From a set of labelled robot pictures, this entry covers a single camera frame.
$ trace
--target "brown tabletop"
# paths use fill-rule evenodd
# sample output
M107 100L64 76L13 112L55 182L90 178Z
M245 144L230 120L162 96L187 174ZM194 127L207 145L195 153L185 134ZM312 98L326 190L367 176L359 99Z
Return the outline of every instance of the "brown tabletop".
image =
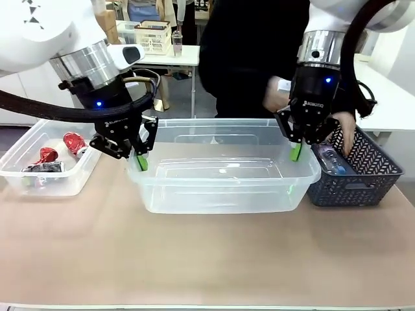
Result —
M73 198L0 194L0 301L56 306L415 305L415 210L164 215L102 156Z

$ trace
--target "blue jeans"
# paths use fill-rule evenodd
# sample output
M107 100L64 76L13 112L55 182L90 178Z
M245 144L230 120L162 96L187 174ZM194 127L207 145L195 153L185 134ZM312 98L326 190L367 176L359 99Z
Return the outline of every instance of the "blue jeans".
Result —
M128 16L130 16L130 21L137 21L141 23L142 21L159 21L160 17L157 13L155 5L151 6L135 6L131 3L128 4Z

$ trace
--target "cardboard box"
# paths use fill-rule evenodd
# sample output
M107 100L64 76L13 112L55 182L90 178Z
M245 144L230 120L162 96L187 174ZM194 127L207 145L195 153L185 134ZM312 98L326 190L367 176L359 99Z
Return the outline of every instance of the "cardboard box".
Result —
M107 30L105 32L105 34L106 34L106 37L108 39L108 43L117 44L117 42L118 42L118 31L117 31L116 26L112 27L110 30Z
M115 27L115 12L113 10L106 10L100 14L95 14L95 18L105 32Z

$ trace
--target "black shirt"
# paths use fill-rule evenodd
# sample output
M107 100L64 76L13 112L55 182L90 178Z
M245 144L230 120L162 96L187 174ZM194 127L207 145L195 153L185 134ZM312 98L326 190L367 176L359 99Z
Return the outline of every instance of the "black shirt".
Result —
M292 80L309 0L216 0L200 42L199 74L218 117L270 117L271 76Z

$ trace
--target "black plastic basket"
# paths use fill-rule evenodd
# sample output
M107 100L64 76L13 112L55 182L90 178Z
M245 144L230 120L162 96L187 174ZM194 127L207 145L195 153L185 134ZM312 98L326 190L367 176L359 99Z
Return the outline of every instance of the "black plastic basket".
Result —
M342 154L343 136L340 128L330 141ZM402 168L360 128L346 159L357 175L331 175L322 167L322 177L307 191L312 203L321 207L377 205L403 175Z

